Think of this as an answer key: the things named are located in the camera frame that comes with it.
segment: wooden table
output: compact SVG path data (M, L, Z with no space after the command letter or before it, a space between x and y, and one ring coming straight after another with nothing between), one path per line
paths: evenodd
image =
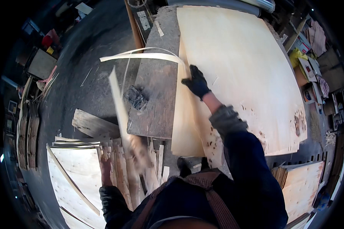
M180 29L176 7L167 7L157 14L156 21L164 33L160 36L153 26L147 39L146 47L159 47L178 55ZM145 52L164 52L158 49ZM142 90L148 99L144 112L130 109L128 134L172 138L174 120L174 102L176 97L177 66L175 62L158 59L142 59L135 80L135 87Z

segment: metal pipe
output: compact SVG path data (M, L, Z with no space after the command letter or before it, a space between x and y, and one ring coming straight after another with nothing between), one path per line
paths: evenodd
M7 82L9 85L13 86L15 89L18 88L18 84L15 83L13 80L9 79L8 77L2 75L1 79L4 80L5 82Z

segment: sleeve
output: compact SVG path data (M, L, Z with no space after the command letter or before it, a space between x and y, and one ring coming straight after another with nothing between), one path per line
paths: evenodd
M228 133L247 131L247 122L239 118L239 114L233 110L233 106L221 106L209 118L212 126L218 131L222 141Z
M232 106L220 107L211 117L224 142L224 154L236 187L250 196L262 215L263 228L284 228L288 215L278 181L266 164L261 142L247 131Z
M102 186L99 188L101 196L103 217L112 228L121 228L131 218L132 211L127 207L124 196L115 186Z

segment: floor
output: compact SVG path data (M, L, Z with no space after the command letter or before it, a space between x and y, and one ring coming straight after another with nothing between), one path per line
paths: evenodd
M41 123L38 135L37 170L22 171L32 196L41 209L51 228L67 228L60 213L58 203L52 189L47 166L46 143L51 144L54 137L61 133L66 138L84 138L71 125L76 108L117 124L115 107L112 101L108 76L113 66L119 84L122 83L127 60L111 60L100 63L99 58L115 55L135 49L135 43L123 1L102 1L79 24L74 26L66 40L58 60L56 73L59 73L45 101L40 106ZM132 85L139 67L139 60L131 59L125 88ZM307 125L311 126L309 111L312 106L306 105ZM327 162L332 160L333 147L325 147L324 135L328 129L326 117L320 116L321 142L324 152L329 152ZM309 139L300 145L298 153L267 157L270 168L281 163L292 164L310 161L311 156L322 159L320 143ZM164 165L170 167L170 176L178 175L177 157L170 153L170 141L154 140L154 145L164 144ZM200 158L187 158L191 167L200 163ZM223 171L229 175L226 164Z

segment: work glove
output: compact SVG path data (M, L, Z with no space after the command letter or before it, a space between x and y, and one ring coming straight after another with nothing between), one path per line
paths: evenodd
M181 83L202 100L202 97L211 90L208 88L204 75L195 65L190 65L190 72L191 79L182 79Z

